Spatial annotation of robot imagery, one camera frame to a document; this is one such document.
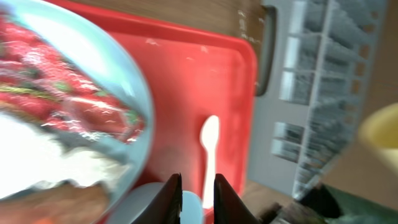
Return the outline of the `white plastic spoon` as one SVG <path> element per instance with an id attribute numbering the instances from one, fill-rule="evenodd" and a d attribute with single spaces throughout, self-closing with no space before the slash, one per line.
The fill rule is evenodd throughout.
<path id="1" fill-rule="evenodd" d="M 200 142 L 206 152 L 206 171 L 203 184 L 202 207 L 213 207 L 214 179 L 216 175 L 216 150 L 220 137 L 220 119 L 216 115 L 209 116 L 200 131 Z"/>

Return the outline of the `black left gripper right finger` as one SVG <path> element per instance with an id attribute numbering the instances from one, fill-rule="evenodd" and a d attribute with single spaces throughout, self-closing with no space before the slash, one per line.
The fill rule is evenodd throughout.
<path id="1" fill-rule="evenodd" d="M 222 174 L 215 175 L 213 209 L 214 224 L 259 224 Z"/>

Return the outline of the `light blue bowl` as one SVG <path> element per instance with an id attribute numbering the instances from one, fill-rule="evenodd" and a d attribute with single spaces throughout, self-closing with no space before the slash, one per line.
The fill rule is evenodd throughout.
<path id="1" fill-rule="evenodd" d="M 153 182 L 132 190 L 105 221 L 106 224 L 132 223 L 160 192 L 164 183 Z M 183 191 L 181 224 L 204 224 L 205 215 L 200 198 L 193 192 Z"/>

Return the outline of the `red snack wrapper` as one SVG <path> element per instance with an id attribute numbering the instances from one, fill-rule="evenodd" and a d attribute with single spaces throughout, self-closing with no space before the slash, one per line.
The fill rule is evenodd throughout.
<path id="1" fill-rule="evenodd" d="M 110 136 L 130 144 L 146 126 L 137 111 L 8 13 L 1 14 L 1 107 L 90 141 Z"/>

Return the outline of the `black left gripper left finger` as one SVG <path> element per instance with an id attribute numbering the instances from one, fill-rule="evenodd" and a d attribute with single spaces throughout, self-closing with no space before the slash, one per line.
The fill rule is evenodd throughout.
<path id="1" fill-rule="evenodd" d="M 160 192 L 132 224 L 180 224 L 182 207 L 182 176 L 172 174 Z"/>

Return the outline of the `yellow plastic cup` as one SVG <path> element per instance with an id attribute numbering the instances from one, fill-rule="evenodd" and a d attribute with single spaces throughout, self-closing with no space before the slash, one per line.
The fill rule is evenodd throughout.
<path id="1" fill-rule="evenodd" d="M 358 129 L 358 139 L 397 175 L 397 103 L 367 117 Z"/>

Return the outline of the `white napkin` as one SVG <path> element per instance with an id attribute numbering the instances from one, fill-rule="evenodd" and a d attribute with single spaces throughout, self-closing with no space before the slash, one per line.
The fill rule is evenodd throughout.
<path id="1" fill-rule="evenodd" d="M 65 182 L 114 190 L 130 166 L 89 147 L 70 149 L 60 136 L 7 112 L 1 113 L 1 198 Z"/>

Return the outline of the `orange carrot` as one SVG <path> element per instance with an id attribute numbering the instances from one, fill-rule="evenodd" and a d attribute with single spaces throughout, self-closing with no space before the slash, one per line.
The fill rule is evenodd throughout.
<path id="1" fill-rule="evenodd" d="M 1 224 L 89 224 L 102 216 L 108 203 L 100 184 L 86 188 L 63 184 L 1 201 Z"/>

